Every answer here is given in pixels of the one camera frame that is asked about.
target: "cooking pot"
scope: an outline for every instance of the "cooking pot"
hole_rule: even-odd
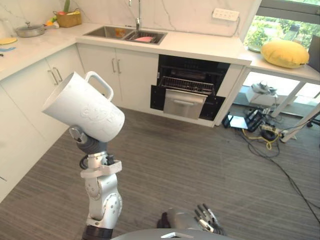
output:
[[[27,26],[18,27],[15,31],[19,37],[30,38],[42,35],[45,33],[45,27],[43,25],[30,25],[30,22],[26,22]]]

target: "table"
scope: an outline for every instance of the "table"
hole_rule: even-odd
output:
[[[251,60],[250,66],[246,67],[246,70],[241,76],[242,83],[246,80],[250,72],[268,74],[272,76],[288,78],[299,81],[299,84],[291,91],[291,93],[285,98],[285,100],[273,111],[271,116],[275,118],[286,105],[296,96],[296,94],[302,89],[306,83],[320,85],[320,73],[314,70],[309,65],[304,65],[299,68],[285,68],[268,63],[260,53],[255,53],[247,50],[243,56]],[[292,127],[285,136],[281,139],[282,142],[287,142],[292,138],[304,125],[312,118],[316,113],[320,111],[320,104],[316,105],[313,110],[298,121],[294,127]]]

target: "pitcher handle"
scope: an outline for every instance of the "pitcher handle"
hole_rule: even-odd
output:
[[[112,89],[112,87],[109,86],[108,83],[106,83],[102,77],[100,77],[98,75],[98,73],[96,73],[95,71],[88,71],[85,75],[84,80],[86,80],[87,82],[89,81],[89,79],[91,77],[94,77],[95,79],[98,80],[98,82],[104,86],[104,88],[108,91],[108,96],[106,96],[106,98],[111,102],[112,98],[114,97],[114,90]]]

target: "wicker basket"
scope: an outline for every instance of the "wicker basket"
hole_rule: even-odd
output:
[[[56,15],[56,20],[59,26],[62,28],[71,28],[82,23],[81,13],[73,15],[60,15],[54,11],[54,14]]]

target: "cabinet handle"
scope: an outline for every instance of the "cabinet handle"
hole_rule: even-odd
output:
[[[118,65],[118,73],[120,74],[120,73],[121,73],[121,71],[120,71],[120,64],[119,64],[119,62],[120,62],[120,59],[117,61],[117,65]]]
[[[54,73],[53,73],[51,70],[48,70],[47,72],[52,74],[53,79],[54,79],[54,81],[55,81],[54,85],[58,85],[59,83],[58,83],[58,81],[57,81],[56,76],[54,75]]]
[[[55,70],[55,71],[58,73],[59,78],[60,78],[60,82],[62,82],[62,81],[63,81],[63,79],[62,79],[62,77],[61,77],[61,75],[60,75],[60,72],[59,72],[58,68],[53,67],[52,69],[53,69],[53,70]]]
[[[112,58],[112,60],[111,60],[111,63],[112,63],[112,70],[113,70],[113,72],[115,73],[116,72],[116,70],[115,70],[115,63],[114,63],[114,58]]]
[[[182,104],[182,105],[190,106],[190,107],[195,105],[194,102],[189,102],[189,101],[173,100],[173,102],[176,104]]]

